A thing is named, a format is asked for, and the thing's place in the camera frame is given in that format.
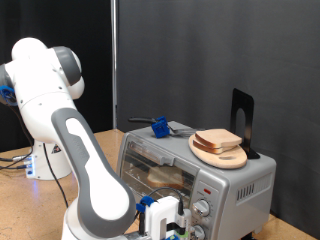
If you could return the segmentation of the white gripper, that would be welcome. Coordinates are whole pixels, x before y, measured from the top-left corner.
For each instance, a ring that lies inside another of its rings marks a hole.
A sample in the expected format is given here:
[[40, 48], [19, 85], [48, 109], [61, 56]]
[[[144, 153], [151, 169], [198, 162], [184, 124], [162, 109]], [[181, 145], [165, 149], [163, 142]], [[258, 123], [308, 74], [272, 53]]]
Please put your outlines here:
[[191, 211], [179, 212], [179, 200], [168, 196], [145, 210], [145, 232], [151, 240], [190, 240]]

